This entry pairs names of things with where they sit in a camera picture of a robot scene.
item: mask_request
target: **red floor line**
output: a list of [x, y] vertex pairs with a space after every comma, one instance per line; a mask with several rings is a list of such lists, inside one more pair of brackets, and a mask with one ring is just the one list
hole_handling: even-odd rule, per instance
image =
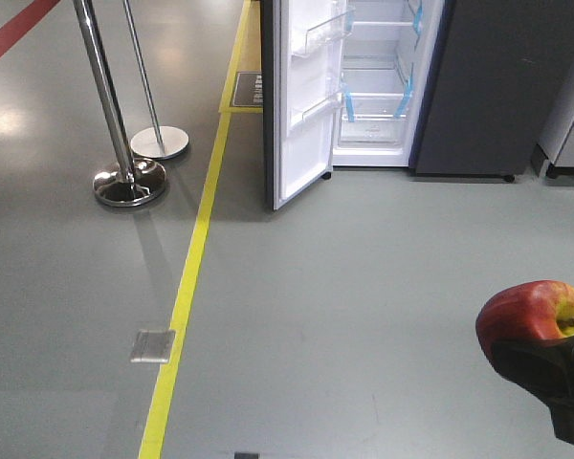
[[34, 0], [0, 28], [0, 57], [59, 3], [59, 0]]

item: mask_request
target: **black holder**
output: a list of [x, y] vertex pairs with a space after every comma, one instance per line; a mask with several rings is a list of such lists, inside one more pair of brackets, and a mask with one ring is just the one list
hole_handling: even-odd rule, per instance
[[491, 352], [497, 373], [546, 404], [555, 436], [574, 445], [574, 337], [499, 340]]

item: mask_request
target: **gray appliance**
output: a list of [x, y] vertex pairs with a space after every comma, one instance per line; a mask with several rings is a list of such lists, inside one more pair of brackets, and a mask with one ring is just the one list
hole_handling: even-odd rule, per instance
[[574, 62], [542, 131], [534, 157], [539, 174], [574, 175]]

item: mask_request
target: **open refrigerator door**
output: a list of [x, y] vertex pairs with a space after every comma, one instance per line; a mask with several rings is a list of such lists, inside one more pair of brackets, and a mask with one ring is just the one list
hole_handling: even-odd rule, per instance
[[273, 84], [264, 94], [273, 99], [267, 105], [273, 119], [267, 200], [277, 209], [332, 170], [342, 44], [352, 10], [346, 0], [283, 0], [263, 8], [265, 14], [272, 9], [274, 35]]

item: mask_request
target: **blue tape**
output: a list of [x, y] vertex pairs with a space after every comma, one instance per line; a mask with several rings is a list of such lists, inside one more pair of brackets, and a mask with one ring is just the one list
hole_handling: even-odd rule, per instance
[[398, 109], [393, 114], [393, 118], [400, 118], [400, 117], [405, 115], [406, 107], [408, 106], [408, 102], [410, 101], [410, 98], [412, 97], [412, 91], [413, 91], [413, 77], [412, 77], [412, 71], [410, 71], [410, 78], [406, 82], [406, 88], [404, 88], [404, 96], [402, 97], [402, 100], [400, 101], [400, 105], [398, 106]]
[[348, 122], [355, 122], [355, 109], [353, 108], [353, 97], [346, 85], [342, 90], [344, 92], [344, 105], [346, 106], [346, 117]]
[[417, 10], [417, 13], [414, 15], [414, 22], [412, 23], [412, 28], [414, 29], [415, 32], [417, 32], [417, 35], [421, 35], [422, 20], [423, 20], [423, 4], [419, 5], [419, 9]]
[[353, 23], [355, 22], [355, 9], [350, 9], [346, 12], [346, 24], [345, 24], [345, 31], [346, 33], [353, 32]]

